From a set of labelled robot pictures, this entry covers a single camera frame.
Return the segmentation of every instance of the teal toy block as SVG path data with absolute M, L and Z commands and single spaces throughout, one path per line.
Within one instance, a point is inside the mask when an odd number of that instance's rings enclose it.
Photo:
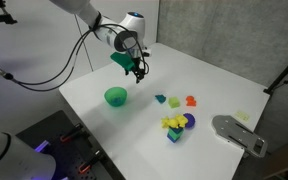
M 168 104 L 171 106 L 171 108 L 177 108 L 180 107 L 180 101 L 177 97 L 171 97 L 168 99 Z
M 183 128 L 170 128 L 168 130 L 168 136 L 172 137 L 173 140 L 177 140 L 182 136 L 183 132 Z
M 163 104 L 166 101 L 166 97 L 163 95 L 156 95 L 155 97 L 158 100 L 158 102 L 161 104 Z
M 173 142 L 173 143 L 175 143 L 178 139 L 173 139 L 171 136 L 170 136 L 170 134 L 167 134 L 167 137 Z

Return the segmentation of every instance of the black stand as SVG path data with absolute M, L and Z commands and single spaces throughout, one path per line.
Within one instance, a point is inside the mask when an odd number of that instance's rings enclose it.
M 276 80 L 270 85 L 268 89 L 265 89 L 264 92 L 272 95 L 274 88 L 280 84 L 280 82 L 288 75 L 288 66 L 284 69 L 284 71 L 276 78 Z
M 79 173 L 79 167 L 93 157 L 93 150 L 99 147 L 93 147 L 88 138 L 79 137 L 68 143 L 60 142 L 60 137 L 69 132 L 74 125 L 63 111 L 45 118 L 37 124 L 20 132 L 16 136 L 32 148 L 36 148 L 44 140 L 50 142 L 48 154 L 56 160 L 56 170 L 52 180 L 60 180 L 68 177 L 70 180 L 96 180 L 93 169 L 98 163 L 84 174 Z M 106 171 L 114 180 L 125 180 L 121 172 L 117 169 L 108 155 L 100 160 Z
M 15 24 L 16 20 L 12 18 L 12 16 L 5 10 L 5 1 L 0 0 L 0 8 L 3 10 L 4 14 L 0 15 L 0 22 L 5 22 L 6 24 Z

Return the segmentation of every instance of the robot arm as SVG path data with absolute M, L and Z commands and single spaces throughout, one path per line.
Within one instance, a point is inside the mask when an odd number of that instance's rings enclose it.
M 136 76 L 136 83 L 144 78 L 146 62 L 142 49 L 145 35 L 144 17 L 135 12 L 126 14 L 124 20 L 116 22 L 104 17 L 89 2 L 89 0 L 50 0 L 68 13 L 79 16 L 93 30 L 95 36 L 118 52 L 127 52 L 127 55 L 113 54 L 111 58 L 120 64 L 128 75 L 132 71 Z
M 138 13 L 127 13 L 124 20 L 120 24 L 118 24 L 127 28 L 129 32 L 127 32 L 121 27 L 108 25 L 108 27 L 115 31 L 114 32 L 109 28 L 97 28 L 101 27 L 101 25 L 117 23 L 102 16 L 90 4 L 89 0 L 50 1 L 61 9 L 65 10 L 66 12 L 79 16 L 91 29 L 94 29 L 94 33 L 100 41 L 108 44 L 118 52 L 125 52 L 127 49 L 137 50 L 144 47 L 143 39 L 145 34 L 145 20 L 144 17 Z M 136 45 L 136 42 L 132 35 L 137 38 L 140 47 Z

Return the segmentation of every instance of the red toy block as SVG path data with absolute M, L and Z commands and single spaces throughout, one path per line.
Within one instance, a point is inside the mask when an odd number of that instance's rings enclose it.
M 196 106 L 196 101 L 187 101 L 186 106 Z
M 186 101 L 195 101 L 193 96 L 187 96 Z

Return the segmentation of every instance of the blue toy block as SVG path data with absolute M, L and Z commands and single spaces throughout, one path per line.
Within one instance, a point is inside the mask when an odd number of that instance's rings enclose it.
M 175 142 L 177 141 L 177 139 L 174 140 L 174 139 L 170 136 L 170 134 L 167 134 L 167 137 L 168 137 L 173 143 L 175 143 Z
M 171 128 L 171 127 L 170 127 L 170 129 L 171 129 L 174 133 L 176 133 L 176 134 L 179 134 L 179 133 L 181 133 L 182 131 L 184 131 L 183 128 Z
M 166 101 L 166 97 L 163 95 L 156 95 L 155 97 L 161 104 L 163 104 Z

